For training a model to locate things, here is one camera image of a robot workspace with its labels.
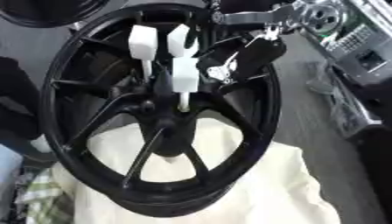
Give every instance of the person's leg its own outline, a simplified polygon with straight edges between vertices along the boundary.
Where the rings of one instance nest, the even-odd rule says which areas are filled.
[[[33,115],[25,115],[0,104],[0,130],[8,130],[26,140],[33,140],[41,135],[39,122]]]
[[[14,59],[0,57],[0,96],[21,104],[38,121],[39,91]]]

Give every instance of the hole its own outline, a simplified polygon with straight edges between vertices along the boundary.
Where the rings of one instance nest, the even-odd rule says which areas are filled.
[[[126,125],[128,122],[123,120],[124,116],[127,115],[118,115],[102,125],[105,130],[90,137],[87,143],[88,149],[101,163],[122,175],[128,172],[144,145],[138,123]]]
[[[199,116],[192,146],[211,171],[233,154],[242,139],[242,133],[226,117],[205,111]]]
[[[385,59],[377,52],[371,50],[357,55],[357,59],[360,62],[360,65],[368,71],[372,71],[386,63]]]
[[[321,30],[323,28],[323,25],[322,24],[316,24],[314,26],[314,28],[319,31],[319,30]]]
[[[322,18],[324,16],[324,12],[322,10],[318,10],[316,12],[316,18]]]
[[[333,24],[333,23],[336,22],[336,17],[328,17],[328,18],[326,19],[326,22],[327,22],[328,24]]]

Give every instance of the bolt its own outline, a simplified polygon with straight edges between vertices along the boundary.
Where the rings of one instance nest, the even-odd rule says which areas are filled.
[[[223,24],[223,21],[224,21],[224,16],[223,16],[223,14],[222,14],[220,11],[216,11],[216,12],[213,14],[213,21],[214,21],[216,24],[218,24],[218,25]]]
[[[153,101],[144,101],[141,105],[141,110],[144,113],[151,113],[155,110],[155,104]]]

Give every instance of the white block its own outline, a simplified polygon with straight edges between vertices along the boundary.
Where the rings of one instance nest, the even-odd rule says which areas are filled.
[[[196,93],[199,89],[199,69],[196,67],[198,59],[175,58],[173,59],[173,92]]]
[[[175,58],[188,57],[191,58],[199,50],[199,41],[195,39],[191,48],[186,49],[186,35],[190,31],[189,26],[180,24],[167,36],[167,46],[169,53]]]
[[[158,49],[158,30],[134,25],[128,39],[130,55],[137,60],[154,60]]]

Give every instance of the wheel spoke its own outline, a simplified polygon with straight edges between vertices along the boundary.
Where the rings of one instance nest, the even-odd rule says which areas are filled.
[[[85,148],[88,137],[97,130],[105,122],[113,118],[114,116],[122,113],[125,105],[124,100],[131,100],[132,94],[123,94],[115,99],[107,100],[103,106],[96,112],[93,117],[87,122],[87,124],[68,142],[66,147],[71,149]]]
[[[85,93],[100,98],[108,98],[108,87],[101,87],[90,82],[78,80],[52,80],[52,86],[59,91]]]
[[[213,94],[213,108],[223,116],[235,123],[245,137],[261,137],[261,133],[247,120],[233,105],[221,94]]]
[[[196,178],[200,181],[205,180],[208,176],[209,170],[199,156],[198,152],[193,148],[191,144],[188,144],[185,155],[189,158],[189,160],[191,160],[194,170],[196,171]]]
[[[144,144],[143,148],[137,154],[132,166],[128,170],[127,175],[122,181],[123,188],[130,187],[130,181],[132,179],[140,179],[140,174],[144,164],[147,162],[147,159],[150,157],[151,153],[162,144],[162,140],[164,139],[164,131],[165,129],[158,130],[154,136]]]
[[[91,51],[94,52],[99,52],[99,51],[104,51],[106,53],[113,54],[117,58],[120,59],[130,59],[130,52],[128,49],[122,49],[121,47],[118,47],[116,45],[111,45],[110,43],[104,41],[104,40],[99,40],[96,38],[81,38],[80,39],[86,47],[91,49]]]

